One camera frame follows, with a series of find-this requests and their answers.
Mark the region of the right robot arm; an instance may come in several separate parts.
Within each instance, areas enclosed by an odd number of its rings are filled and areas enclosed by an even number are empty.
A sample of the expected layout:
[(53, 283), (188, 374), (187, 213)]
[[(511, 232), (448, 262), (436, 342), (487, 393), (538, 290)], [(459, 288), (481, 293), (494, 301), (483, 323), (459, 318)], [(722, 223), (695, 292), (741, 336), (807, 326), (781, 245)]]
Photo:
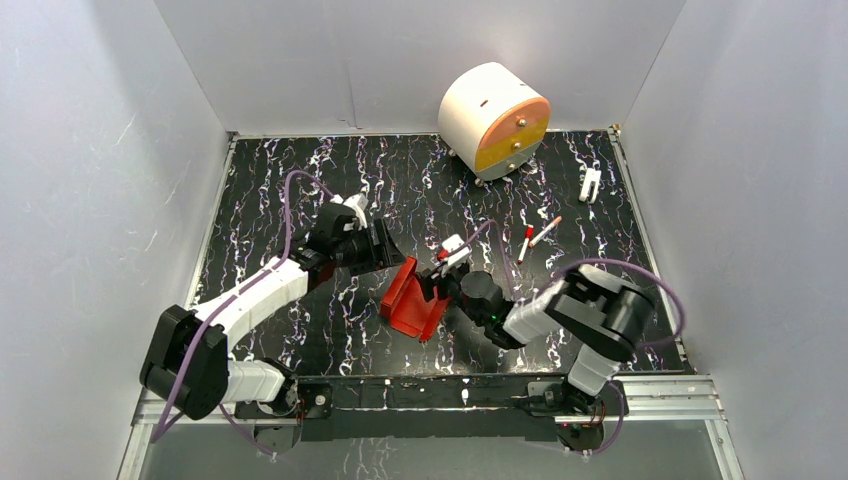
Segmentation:
[(531, 299), (507, 299), (493, 276), (465, 264), (416, 274), (426, 300), (456, 305), (496, 346), (519, 349), (533, 339), (565, 330), (582, 343), (563, 387), (565, 405), (590, 413), (603, 388), (633, 356), (655, 307), (640, 287), (589, 264), (554, 280)]

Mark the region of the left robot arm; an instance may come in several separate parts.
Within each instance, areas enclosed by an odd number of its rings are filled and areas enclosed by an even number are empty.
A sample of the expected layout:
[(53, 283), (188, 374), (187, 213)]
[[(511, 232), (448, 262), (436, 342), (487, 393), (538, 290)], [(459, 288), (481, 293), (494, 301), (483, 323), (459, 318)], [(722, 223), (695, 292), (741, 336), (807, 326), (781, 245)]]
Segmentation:
[(261, 403), (275, 416), (293, 412), (299, 391), (291, 369), (272, 359), (236, 361), (231, 352), (336, 270), (355, 277), (404, 263), (385, 220), (365, 213), (359, 199), (322, 205), (308, 233), (218, 297), (164, 310), (141, 366), (141, 385), (192, 420), (236, 402)]

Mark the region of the red paper box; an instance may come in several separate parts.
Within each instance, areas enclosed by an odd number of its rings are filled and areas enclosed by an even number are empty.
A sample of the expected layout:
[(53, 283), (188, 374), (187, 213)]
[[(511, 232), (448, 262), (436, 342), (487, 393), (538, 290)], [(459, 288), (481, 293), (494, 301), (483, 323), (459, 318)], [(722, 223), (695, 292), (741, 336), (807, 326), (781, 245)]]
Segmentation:
[(392, 329), (425, 343), (442, 321), (449, 301), (436, 296), (425, 299), (417, 264), (415, 258), (406, 258), (381, 300), (379, 314)]

